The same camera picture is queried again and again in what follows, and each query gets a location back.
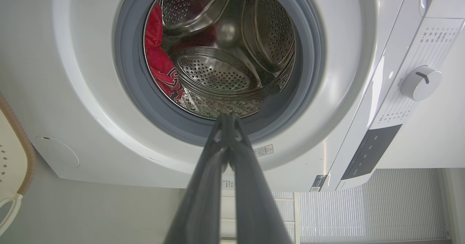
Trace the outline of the round white filter cover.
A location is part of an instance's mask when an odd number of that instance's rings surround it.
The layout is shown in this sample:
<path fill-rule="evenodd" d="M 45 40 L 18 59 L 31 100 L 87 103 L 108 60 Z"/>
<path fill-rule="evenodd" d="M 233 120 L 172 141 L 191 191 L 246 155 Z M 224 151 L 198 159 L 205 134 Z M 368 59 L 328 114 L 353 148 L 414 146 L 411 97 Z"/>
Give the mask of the round white filter cover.
<path fill-rule="evenodd" d="M 67 145 L 52 137 L 37 136 L 34 146 L 54 170 L 78 168 L 80 160 Z"/>

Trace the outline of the red printed jersey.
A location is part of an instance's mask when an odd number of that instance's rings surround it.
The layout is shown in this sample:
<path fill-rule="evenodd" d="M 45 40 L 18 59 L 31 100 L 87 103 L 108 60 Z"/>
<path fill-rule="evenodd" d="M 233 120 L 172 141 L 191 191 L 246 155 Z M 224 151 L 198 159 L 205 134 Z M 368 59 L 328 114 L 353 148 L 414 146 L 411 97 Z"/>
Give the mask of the red printed jersey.
<path fill-rule="evenodd" d="M 155 2 L 149 12 L 144 33 L 144 48 L 148 67 L 154 82 L 168 98 L 177 102 L 184 89 L 176 67 L 161 47 L 163 39 L 163 15 L 161 6 Z"/>

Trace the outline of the black QR code sticker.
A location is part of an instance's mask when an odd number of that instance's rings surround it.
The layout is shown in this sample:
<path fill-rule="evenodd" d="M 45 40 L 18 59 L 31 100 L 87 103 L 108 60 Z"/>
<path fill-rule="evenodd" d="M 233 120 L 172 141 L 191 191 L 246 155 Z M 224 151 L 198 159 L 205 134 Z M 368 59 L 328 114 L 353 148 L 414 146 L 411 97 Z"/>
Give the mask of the black QR code sticker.
<path fill-rule="evenodd" d="M 324 186 L 326 179 L 327 175 L 317 175 L 311 186 L 310 192 L 319 192 L 321 188 Z"/>

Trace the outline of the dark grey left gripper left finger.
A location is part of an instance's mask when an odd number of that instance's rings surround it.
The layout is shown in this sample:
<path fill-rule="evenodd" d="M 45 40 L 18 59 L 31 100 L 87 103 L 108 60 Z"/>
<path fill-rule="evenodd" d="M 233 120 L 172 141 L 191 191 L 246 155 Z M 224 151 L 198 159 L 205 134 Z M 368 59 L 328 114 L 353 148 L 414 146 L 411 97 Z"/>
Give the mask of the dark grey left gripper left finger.
<path fill-rule="evenodd" d="M 227 167 L 222 128 L 226 115 L 214 123 L 164 244 L 219 244 L 222 174 Z"/>

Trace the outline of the cream laundry basket brown rim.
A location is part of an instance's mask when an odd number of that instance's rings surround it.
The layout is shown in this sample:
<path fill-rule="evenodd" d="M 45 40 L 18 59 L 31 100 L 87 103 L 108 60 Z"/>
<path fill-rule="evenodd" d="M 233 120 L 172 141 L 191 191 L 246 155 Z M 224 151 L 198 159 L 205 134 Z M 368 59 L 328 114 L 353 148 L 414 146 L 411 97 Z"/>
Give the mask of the cream laundry basket brown rim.
<path fill-rule="evenodd" d="M 18 214 L 36 168 L 36 153 L 22 124 L 0 93 L 0 208 L 11 207 L 0 220 L 0 236 Z"/>

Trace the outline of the grey warning sticker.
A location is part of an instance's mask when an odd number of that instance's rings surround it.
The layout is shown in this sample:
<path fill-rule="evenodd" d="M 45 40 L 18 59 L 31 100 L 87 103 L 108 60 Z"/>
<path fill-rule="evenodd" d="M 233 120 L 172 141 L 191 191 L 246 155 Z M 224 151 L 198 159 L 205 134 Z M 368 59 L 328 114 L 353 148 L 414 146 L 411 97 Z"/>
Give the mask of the grey warning sticker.
<path fill-rule="evenodd" d="M 272 144 L 259 147 L 259 148 L 254 148 L 254 155 L 256 157 L 267 156 L 267 155 L 270 155 L 271 153 L 274 153 L 274 147 Z"/>

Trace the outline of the white round program knob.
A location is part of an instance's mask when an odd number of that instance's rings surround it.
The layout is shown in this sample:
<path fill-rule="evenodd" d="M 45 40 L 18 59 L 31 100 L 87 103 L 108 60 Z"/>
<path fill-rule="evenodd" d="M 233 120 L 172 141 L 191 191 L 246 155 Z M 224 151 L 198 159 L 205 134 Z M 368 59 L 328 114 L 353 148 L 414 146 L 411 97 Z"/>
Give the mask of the white round program knob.
<path fill-rule="evenodd" d="M 414 101 L 422 101 L 436 91 L 442 81 L 442 73 L 421 65 L 410 72 L 401 85 L 400 92 Z"/>

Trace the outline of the stainless steel washing machine drum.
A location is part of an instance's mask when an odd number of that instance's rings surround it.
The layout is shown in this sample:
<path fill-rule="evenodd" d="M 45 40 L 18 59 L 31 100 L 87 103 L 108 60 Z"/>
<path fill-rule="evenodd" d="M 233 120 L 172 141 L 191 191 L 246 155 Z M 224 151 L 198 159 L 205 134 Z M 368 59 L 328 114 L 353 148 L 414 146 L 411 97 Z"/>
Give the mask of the stainless steel washing machine drum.
<path fill-rule="evenodd" d="M 184 93 L 175 102 L 156 86 L 178 108 L 210 120 L 229 112 L 245 118 L 284 90 L 297 41 L 278 0 L 153 0 L 144 33 L 155 2 L 163 15 L 161 47 Z M 148 67 L 144 39 L 142 47 Z"/>

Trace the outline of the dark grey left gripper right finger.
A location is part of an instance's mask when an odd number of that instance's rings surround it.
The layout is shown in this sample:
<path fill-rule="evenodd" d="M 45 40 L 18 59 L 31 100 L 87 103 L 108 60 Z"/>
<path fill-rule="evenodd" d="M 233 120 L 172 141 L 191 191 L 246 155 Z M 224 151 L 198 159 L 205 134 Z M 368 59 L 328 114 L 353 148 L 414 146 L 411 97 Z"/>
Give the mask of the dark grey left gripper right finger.
<path fill-rule="evenodd" d="M 238 244 L 292 244 L 240 119 L 228 115 L 228 163 L 235 174 Z"/>

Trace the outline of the white front-load washing machine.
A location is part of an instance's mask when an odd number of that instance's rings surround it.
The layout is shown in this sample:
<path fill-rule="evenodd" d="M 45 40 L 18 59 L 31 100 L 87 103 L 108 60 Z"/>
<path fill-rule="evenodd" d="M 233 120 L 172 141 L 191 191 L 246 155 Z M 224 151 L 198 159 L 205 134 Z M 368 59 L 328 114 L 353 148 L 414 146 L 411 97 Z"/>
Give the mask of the white front-load washing machine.
<path fill-rule="evenodd" d="M 400 92 L 407 75 L 438 70 L 465 19 L 420 16 L 420 0 L 313 0 L 324 31 L 323 65 L 302 115 L 254 148 L 273 191 L 358 186 L 342 180 L 369 129 L 405 124 L 419 104 Z M 186 188 L 204 145 L 182 142 L 146 118 L 118 74 L 114 40 L 123 0 L 0 0 L 0 93 L 34 146 L 52 137 L 78 168 L 62 179 Z"/>

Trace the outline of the grey rubber door gasket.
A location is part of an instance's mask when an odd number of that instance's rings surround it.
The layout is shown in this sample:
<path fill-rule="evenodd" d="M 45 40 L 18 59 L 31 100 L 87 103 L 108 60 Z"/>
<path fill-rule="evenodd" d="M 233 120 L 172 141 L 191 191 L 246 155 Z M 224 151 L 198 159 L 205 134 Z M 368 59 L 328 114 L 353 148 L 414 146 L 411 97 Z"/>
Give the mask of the grey rubber door gasket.
<path fill-rule="evenodd" d="M 253 143 L 271 138 L 302 115 L 312 100 L 322 71 L 324 31 L 316 3 L 313 0 L 278 1 L 295 26 L 295 63 L 284 90 L 266 97 L 256 114 L 241 118 L 243 129 Z M 199 118 L 178 108 L 161 93 L 146 65 L 142 47 L 144 22 L 152 2 L 123 0 L 114 40 L 118 74 L 133 103 L 150 122 L 182 142 L 204 145 L 217 117 Z"/>

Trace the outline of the dark grey appliance control panel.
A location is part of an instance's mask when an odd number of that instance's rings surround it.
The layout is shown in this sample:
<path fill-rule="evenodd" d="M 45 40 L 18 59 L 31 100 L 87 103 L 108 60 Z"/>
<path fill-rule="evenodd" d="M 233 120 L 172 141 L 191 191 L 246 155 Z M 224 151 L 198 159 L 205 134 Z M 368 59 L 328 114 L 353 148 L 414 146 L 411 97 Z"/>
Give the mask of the dark grey appliance control panel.
<path fill-rule="evenodd" d="M 397 135 L 402 124 L 380 129 L 369 129 L 349 163 L 342 180 L 370 174 Z"/>

